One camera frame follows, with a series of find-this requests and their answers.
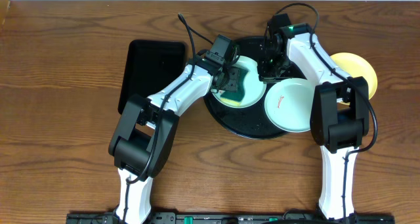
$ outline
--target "yellow plate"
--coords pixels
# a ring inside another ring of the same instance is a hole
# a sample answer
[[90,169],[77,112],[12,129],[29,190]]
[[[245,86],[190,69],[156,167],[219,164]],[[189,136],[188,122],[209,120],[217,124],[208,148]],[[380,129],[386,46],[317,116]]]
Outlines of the yellow plate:
[[375,70],[365,59],[352,53],[337,53],[332,55],[331,59],[352,77],[363,76],[369,88],[369,99],[373,97],[378,88],[378,78]]

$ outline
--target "green connector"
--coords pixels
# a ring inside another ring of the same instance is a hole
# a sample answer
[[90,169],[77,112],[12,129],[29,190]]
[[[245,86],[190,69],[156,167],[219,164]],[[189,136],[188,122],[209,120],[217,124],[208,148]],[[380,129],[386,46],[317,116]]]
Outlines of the green connector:
[[192,217],[184,217],[184,224],[192,224]]

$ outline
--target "round black tray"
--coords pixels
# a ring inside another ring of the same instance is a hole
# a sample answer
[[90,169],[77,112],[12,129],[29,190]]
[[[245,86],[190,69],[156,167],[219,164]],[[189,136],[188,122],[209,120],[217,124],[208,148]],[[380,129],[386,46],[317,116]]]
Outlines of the round black tray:
[[[245,37],[235,42],[240,46],[242,56],[247,56],[257,62],[263,56],[261,47],[263,37]],[[265,96],[273,85],[267,84],[262,98],[247,108],[225,106],[212,93],[204,96],[204,102],[214,119],[227,130],[250,139],[272,139],[287,133],[275,126],[265,113]]]

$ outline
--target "wood grain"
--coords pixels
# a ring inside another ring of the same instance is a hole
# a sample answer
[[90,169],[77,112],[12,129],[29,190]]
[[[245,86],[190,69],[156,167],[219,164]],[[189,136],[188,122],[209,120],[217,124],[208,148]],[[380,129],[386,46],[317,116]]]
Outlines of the wood grain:
[[[0,222],[64,223],[69,212],[117,205],[119,177],[107,149],[132,40],[188,43],[178,12],[210,39],[262,35],[285,4],[12,2],[0,34]],[[354,207],[419,223],[420,3],[311,4],[322,15],[317,32],[326,51],[366,58],[379,79],[371,100],[379,138],[358,157]],[[314,21],[304,8],[288,13],[294,22]],[[194,40],[197,49],[208,47]],[[314,210],[321,178],[310,133],[244,139],[223,129],[199,100],[180,119],[152,205],[180,212]]]

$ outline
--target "cable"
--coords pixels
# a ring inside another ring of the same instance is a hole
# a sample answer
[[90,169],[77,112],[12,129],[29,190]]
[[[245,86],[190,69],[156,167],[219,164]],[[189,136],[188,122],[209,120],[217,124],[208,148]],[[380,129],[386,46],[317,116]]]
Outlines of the cable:
[[239,45],[236,45],[236,58],[228,64],[227,68],[229,69],[235,65],[239,61],[239,57],[241,57],[241,49],[239,48]]
[[184,16],[181,13],[178,13],[178,18],[179,20],[185,25],[186,30],[188,32],[188,35],[190,37],[190,41],[191,41],[191,48],[192,48],[192,67],[191,67],[191,72],[190,74],[187,76],[187,78],[184,79],[184,81],[182,81],[181,83],[179,83],[176,87],[174,87],[168,94],[165,95],[165,97],[163,98],[162,104],[159,108],[159,114],[157,116],[157,122],[156,122],[156,126],[155,126],[155,133],[154,133],[154,138],[153,138],[153,143],[152,143],[152,149],[150,150],[150,155],[149,158],[147,159],[146,165],[144,166],[144,169],[142,171],[142,173],[134,180],[130,181],[128,178],[125,180],[127,183],[127,188],[125,190],[125,207],[124,207],[124,214],[123,214],[123,219],[122,219],[122,223],[125,224],[125,218],[127,215],[127,211],[128,211],[128,197],[129,197],[129,189],[130,189],[130,185],[136,183],[137,181],[140,181],[141,177],[144,177],[144,175],[146,175],[147,171],[149,170],[150,164],[152,163],[153,160],[153,156],[154,156],[154,152],[156,150],[156,145],[158,143],[158,134],[159,134],[159,129],[160,129],[160,124],[162,121],[162,112],[163,112],[163,108],[165,107],[165,103],[167,102],[167,100],[169,99],[169,97],[171,97],[171,95],[178,90],[181,86],[183,86],[188,80],[191,79],[191,77],[194,74],[194,70],[196,69],[196,47],[194,45],[194,40],[192,38],[192,34],[191,31],[193,31],[194,33],[196,33],[197,35],[199,35],[200,37],[208,40],[207,38],[205,38],[204,36],[202,36],[201,34],[195,32],[192,28],[190,28],[184,18]]
[[190,29],[193,33],[195,33],[198,37],[200,37],[200,38],[202,38],[202,39],[204,39],[204,40],[208,41],[210,44],[213,44],[213,42],[212,42],[210,39],[208,39],[208,38],[204,37],[203,35],[199,34],[197,31],[193,30],[191,27],[189,27],[189,29]]
[[202,56],[204,53],[208,52],[209,49],[202,49],[200,51],[198,51],[197,55]]
[[359,88],[357,88],[357,86],[355,86],[352,82],[350,82],[348,79],[346,79],[345,77],[343,77],[341,74],[338,74],[323,58],[322,58],[322,56],[321,56],[321,54],[318,52],[318,50],[316,50],[316,48],[315,48],[315,44],[314,44],[314,42],[313,42],[313,39],[312,39],[312,37],[313,37],[313,35],[314,35],[314,32],[315,32],[315,29],[316,29],[316,26],[318,25],[318,22],[320,21],[320,14],[318,13],[318,11],[313,7],[313,6],[311,6],[311,5],[309,5],[309,4],[306,4],[306,3],[292,3],[292,4],[288,4],[288,5],[286,5],[285,7],[283,7],[283,8],[281,8],[278,12],[276,12],[276,14],[278,14],[278,13],[280,13],[280,12],[282,12],[284,9],[286,9],[286,8],[288,8],[288,7],[292,7],[292,6],[295,6],[295,5],[302,5],[302,6],[306,6],[306,7],[309,7],[310,9],[312,9],[314,12],[315,12],[315,14],[316,14],[316,22],[315,22],[315,25],[314,25],[314,27],[313,27],[313,29],[312,29],[312,31],[311,31],[311,33],[310,33],[310,35],[309,35],[309,43],[310,43],[310,46],[311,46],[311,48],[313,49],[313,51],[314,51],[314,53],[315,53],[315,55],[322,61],[322,63],[328,68],[328,70],[330,70],[331,71],[331,73],[332,74],[334,74],[335,76],[337,76],[338,78],[340,78],[341,80],[343,80],[345,83],[347,83],[347,85],[349,85],[350,86],[350,88],[351,89],[353,89],[353,90],[355,90],[355,92],[357,92],[360,96],[361,96],[361,98],[363,99],[363,101],[365,102],[365,104],[366,104],[366,106],[367,106],[367,108],[369,109],[369,111],[370,111],[370,114],[371,114],[371,117],[372,117],[372,121],[373,121],[373,137],[372,137],[372,140],[371,140],[371,142],[370,142],[370,144],[368,144],[368,146],[366,146],[366,147],[364,147],[364,148],[359,148],[358,150],[353,150],[353,151],[350,151],[350,152],[347,152],[346,153],[346,156],[344,157],[344,160],[345,160],[345,166],[344,166],[344,178],[343,178],[343,195],[342,195],[342,198],[343,198],[343,221],[344,221],[344,223],[346,223],[347,222],[347,220],[346,220],[346,202],[345,202],[345,198],[346,198],[346,182],[347,182],[347,164],[348,164],[348,157],[351,155],[351,154],[356,154],[356,153],[359,153],[359,152],[365,152],[365,151],[367,151],[367,150],[369,150],[371,147],[373,147],[373,145],[375,144],[375,142],[376,142],[376,138],[377,138],[377,135],[378,135],[378,123],[377,123],[377,119],[376,119],[376,115],[375,115],[375,111],[373,110],[373,107],[372,107],[372,105],[370,104],[370,102],[369,102],[369,99],[368,99],[368,97],[367,96],[365,96],[362,92],[361,92],[361,90],[359,89]]

